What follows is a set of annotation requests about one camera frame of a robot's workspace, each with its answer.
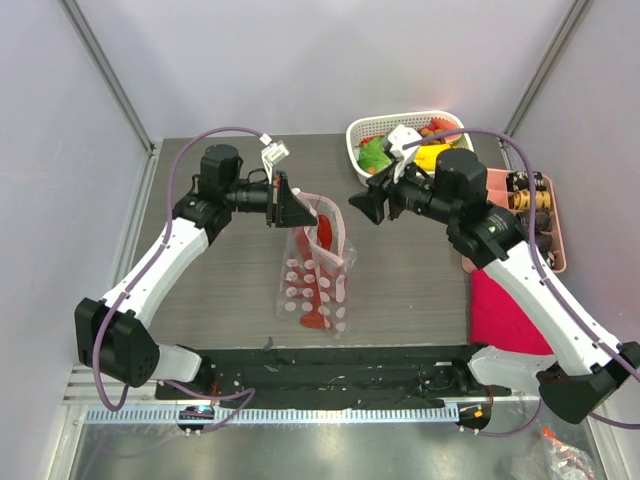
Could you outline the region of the yellow banana bunch toy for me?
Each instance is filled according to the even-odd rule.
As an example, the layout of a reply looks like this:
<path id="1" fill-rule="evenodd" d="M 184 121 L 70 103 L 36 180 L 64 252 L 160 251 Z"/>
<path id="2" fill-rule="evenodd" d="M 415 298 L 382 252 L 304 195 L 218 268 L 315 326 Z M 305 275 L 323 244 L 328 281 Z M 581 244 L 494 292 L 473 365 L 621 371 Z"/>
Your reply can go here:
<path id="1" fill-rule="evenodd" d="M 450 149 L 451 145 L 448 143 L 423 145 L 416 151 L 414 163 L 425 172 L 433 172 L 438 155 Z"/>

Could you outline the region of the clear pink zip top bag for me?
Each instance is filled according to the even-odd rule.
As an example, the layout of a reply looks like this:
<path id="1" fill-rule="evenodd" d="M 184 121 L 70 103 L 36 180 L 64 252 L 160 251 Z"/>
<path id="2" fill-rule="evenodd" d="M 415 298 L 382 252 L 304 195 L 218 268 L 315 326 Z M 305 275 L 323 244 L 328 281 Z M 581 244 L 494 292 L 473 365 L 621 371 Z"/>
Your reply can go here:
<path id="1" fill-rule="evenodd" d="M 349 329 L 349 277 L 357 251 L 333 200 L 299 189 L 294 194 L 310 208 L 317 224 L 287 233 L 276 315 L 339 338 Z"/>

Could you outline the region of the brown longan bunch toy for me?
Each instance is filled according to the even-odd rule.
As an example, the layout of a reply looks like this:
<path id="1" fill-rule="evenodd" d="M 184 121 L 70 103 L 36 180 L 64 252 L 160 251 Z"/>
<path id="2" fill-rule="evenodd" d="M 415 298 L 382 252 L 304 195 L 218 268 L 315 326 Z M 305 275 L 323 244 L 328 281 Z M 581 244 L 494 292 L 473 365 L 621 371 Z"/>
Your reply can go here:
<path id="1" fill-rule="evenodd" d="M 434 139 L 434 136 L 436 134 L 442 133 L 443 130 L 442 129 L 436 129 L 435 127 L 424 127 L 422 128 L 419 133 L 423 138 L 429 138 L 429 141 L 427 142 L 427 145 L 438 145 L 438 144 L 444 144 L 445 141 L 443 139 Z"/>

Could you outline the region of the red chili pepper toy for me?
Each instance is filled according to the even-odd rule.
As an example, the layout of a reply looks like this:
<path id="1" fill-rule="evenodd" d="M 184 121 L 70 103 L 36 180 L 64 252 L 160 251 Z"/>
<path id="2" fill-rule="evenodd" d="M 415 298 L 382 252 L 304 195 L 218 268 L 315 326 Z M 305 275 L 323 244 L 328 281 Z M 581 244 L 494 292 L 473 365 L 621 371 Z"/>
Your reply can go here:
<path id="1" fill-rule="evenodd" d="M 333 229 L 326 215 L 320 214 L 315 227 L 293 228 L 288 235 L 284 258 L 284 312 L 299 315 L 299 323 L 310 329 L 333 326 L 329 304 L 334 299 L 336 268 L 327 254 L 333 246 Z"/>

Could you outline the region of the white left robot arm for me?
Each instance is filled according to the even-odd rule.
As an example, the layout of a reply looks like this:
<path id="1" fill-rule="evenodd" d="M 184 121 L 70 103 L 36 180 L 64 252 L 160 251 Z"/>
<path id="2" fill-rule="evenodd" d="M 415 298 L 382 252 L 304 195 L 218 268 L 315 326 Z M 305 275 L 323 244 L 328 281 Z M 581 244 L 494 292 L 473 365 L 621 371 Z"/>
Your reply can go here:
<path id="1" fill-rule="evenodd" d="M 214 145 L 200 160 L 191 189 L 176 202 L 161 234 L 135 267 L 99 300 L 83 299 L 74 312 L 82 364 L 137 388 L 149 380 L 178 381 L 190 398 L 213 385 L 203 355 L 160 345 L 149 326 L 165 296 L 187 267 L 203 254 L 235 213 L 264 216 L 270 227 L 314 226 L 316 216 L 292 191 L 276 164 L 288 156 L 283 142 L 261 152 L 265 177 L 240 175 L 243 160 L 231 145 Z"/>

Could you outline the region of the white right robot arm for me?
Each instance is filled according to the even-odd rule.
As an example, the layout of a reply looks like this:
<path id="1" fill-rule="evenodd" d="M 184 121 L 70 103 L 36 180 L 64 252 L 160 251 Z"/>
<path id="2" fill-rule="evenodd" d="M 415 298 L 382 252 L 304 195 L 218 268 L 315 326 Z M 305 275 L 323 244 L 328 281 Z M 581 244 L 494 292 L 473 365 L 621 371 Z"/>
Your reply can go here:
<path id="1" fill-rule="evenodd" d="M 520 221 L 489 201 L 486 184 L 487 169 L 474 152 L 450 149 L 438 155 L 434 175 L 393 162 L 349 203 L 374 224 L 403 212 L 444 224 L 454 249 L 509 294 L 552 349 L 531 355 L 482 346 L 452 369 L 457 391 L 501 386 L 537 395 L 557 417 L 579 424 L 638 375 L 639 345 L 620 342 L 579 305 Z"/>

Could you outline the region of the crumpled clear plastic bag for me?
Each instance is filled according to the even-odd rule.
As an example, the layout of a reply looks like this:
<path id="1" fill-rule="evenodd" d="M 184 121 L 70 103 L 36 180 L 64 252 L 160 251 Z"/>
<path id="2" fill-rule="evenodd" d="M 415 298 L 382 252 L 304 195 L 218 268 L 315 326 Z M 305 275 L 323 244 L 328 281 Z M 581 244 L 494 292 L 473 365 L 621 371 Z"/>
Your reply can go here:
<path id="1" fill-rule="evenodd" d="M 512 460 L 513 479 L 605 479 L 601 467 L 584 451 L 560 440 L 544 427 L 540 438 L 524 456 Z"/>

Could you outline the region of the green lettuce leaf toy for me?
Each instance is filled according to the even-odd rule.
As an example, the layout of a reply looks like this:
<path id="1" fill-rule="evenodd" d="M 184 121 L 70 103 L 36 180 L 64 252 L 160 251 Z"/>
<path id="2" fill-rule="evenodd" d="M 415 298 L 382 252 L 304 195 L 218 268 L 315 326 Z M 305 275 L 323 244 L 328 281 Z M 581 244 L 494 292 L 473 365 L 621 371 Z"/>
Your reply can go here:
<path id="1" fill-rule="evenodd" d="M 382 137 L 370 137 L 361 144 L 358 166 L 364 172 L 375 175 L 391 164 L 392 160 L 384 149 Z"/>

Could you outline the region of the white perforated plastic basket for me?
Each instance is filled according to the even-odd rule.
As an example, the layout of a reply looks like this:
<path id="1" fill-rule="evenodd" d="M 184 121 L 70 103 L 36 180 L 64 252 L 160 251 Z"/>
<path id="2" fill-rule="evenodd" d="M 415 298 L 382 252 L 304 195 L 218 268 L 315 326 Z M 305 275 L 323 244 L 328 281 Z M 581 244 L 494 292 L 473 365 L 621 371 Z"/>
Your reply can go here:
<path id="1" fill-rule="evenodd" d="M 440 110 L 373 116 L 354 121 L 346 132 L 346 146 L 362 185 L 391 164 L 393 156 L 385 151 L 382 140 L 398 125 L 415 130 L 421 137 L 463 127 L 455 115 Z M 416 154 L 418 166 L 426 173 L 434 174 L 436 156 L 448 148 L 474 150 L 468 134 L 449 135 L 421 146 Z"/>

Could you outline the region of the pink divided organizer tray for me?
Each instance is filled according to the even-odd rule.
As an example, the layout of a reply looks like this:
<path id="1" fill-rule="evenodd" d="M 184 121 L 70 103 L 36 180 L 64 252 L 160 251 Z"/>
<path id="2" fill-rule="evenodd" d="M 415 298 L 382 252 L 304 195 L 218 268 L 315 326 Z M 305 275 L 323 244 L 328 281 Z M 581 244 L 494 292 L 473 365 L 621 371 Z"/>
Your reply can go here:
<path id="1" fill-rule="evenodd" d="M 554 273 L 562 273 L 567 263 L 553 184 L 548 176 L 538 171 L 533 173 L 533 179 L 536 187 L 533 222 L 529 218 L 532 196 L 526 171 L 489 168 L 488 200 L 508 209 L 526 231 L 533 227 L 535 244 L 544 261 Z"/>

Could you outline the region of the magenta cloth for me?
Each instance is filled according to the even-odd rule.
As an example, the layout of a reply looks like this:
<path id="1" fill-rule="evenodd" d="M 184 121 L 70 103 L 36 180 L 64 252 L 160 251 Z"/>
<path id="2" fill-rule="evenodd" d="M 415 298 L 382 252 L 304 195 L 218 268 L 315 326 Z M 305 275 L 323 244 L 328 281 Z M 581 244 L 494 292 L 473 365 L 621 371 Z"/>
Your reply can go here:
<path id="1" fill-rule="evenodd" d="M 470 276 L 470 341 L 504 351 L 551 355 L 551 347 L 528 316 L 484 271 Z"/>

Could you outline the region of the black patterned sock roll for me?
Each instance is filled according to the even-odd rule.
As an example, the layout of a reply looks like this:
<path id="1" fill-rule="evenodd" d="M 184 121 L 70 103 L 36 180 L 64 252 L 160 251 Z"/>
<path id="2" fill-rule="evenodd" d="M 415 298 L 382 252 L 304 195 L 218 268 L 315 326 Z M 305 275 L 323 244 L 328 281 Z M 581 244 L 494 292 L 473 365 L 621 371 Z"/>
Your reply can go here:
<path id="1" fill-rule="evenodd" d="M 537 249 L 541 253 L 546 253 L 552 250 L 553 237 L 549 232 L 536 232 L 534 235 L 534 241 Z"/>

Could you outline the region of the black pink floral sock roll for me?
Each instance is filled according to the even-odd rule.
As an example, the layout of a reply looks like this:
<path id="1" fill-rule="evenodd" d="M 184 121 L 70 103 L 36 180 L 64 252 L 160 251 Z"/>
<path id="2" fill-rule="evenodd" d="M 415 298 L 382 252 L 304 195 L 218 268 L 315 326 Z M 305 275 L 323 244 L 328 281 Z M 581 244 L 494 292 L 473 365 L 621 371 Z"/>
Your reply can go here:
<path id="1" fill-rule="evenodd" d="M 543 253 L 543 258 L 546 262 L 546 264 L 548 265 L 548 267 L 552 270 L 555 271 L 556 270 L 556 266 L 557 266 L 557 258 L 556 255 L 553 251 L 546 251 Z"/>

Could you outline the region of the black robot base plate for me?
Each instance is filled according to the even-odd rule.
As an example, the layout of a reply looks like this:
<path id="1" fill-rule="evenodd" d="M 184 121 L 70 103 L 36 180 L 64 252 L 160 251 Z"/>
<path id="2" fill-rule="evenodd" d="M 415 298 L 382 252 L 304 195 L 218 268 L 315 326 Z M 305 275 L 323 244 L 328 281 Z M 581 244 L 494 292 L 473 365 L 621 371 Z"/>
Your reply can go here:
<path id="1" fill-rule="evenodd" d="M 206 350 L 206 392 L 226 397 L 252 388 L 249 406 L 268 410 L 399 410 L 447 398 L 507 397 L 479 383 L 467 362 L 476 345 Z"/>

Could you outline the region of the aluminium frame rail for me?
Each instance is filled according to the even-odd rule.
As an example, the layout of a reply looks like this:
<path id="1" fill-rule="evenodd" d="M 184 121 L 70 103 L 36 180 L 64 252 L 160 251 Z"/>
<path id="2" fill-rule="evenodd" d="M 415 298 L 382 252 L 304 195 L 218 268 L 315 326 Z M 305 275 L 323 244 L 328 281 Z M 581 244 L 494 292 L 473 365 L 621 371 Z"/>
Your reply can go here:
<path id="1" fill-rule="evenodd" d="M 121 397 L 124 384 L 118 380 L 101 375 L 103 387 L 108 399 L 116 404 Z M 127 403 L 151 402 L 155 400 L 156 383 L 147 382 L 142 387 L 130 387 L 127 393 Z M 77 365 L 71 374 L 63 396 L 64 404 L 100 405 L 101 400 L 95 386 L 93 371 Z"/>

